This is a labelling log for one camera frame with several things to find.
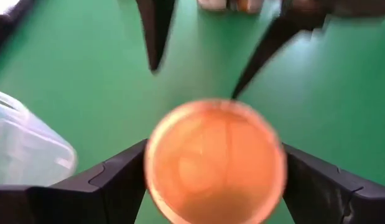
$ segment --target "green surface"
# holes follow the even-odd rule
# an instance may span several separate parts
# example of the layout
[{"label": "green surface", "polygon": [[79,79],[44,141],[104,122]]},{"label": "green surface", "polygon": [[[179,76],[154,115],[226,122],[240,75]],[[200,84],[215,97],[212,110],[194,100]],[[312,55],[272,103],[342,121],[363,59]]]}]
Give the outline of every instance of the green surface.
[{"label": "green surface", "polygon": [[[147,138],[181,103],[229,97],[277,11],[209,14],[180,1],[153,77],[136,3],[120,1],[121,10],[116,0],[41,0],[0,58],[0,90],[73,145],[78,172]],[[385,185],[385,23],[298,36],[240,100],[286,143]],[[137,223],[167,222],[146,196]],[[284,203],[268,223],[292,223]]]}]

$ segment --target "clear plastic container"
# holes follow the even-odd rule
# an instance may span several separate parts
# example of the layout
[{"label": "clear plastic container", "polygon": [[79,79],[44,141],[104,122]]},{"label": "clear plastic container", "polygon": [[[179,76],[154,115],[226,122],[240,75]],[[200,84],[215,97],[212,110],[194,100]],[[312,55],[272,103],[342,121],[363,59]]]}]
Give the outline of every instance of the clear plastic container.
[{"label": "clear plastic container", "polygon": [[0,184],[55,184],[76,168],[75,150],[21,102],[0,92]]}]

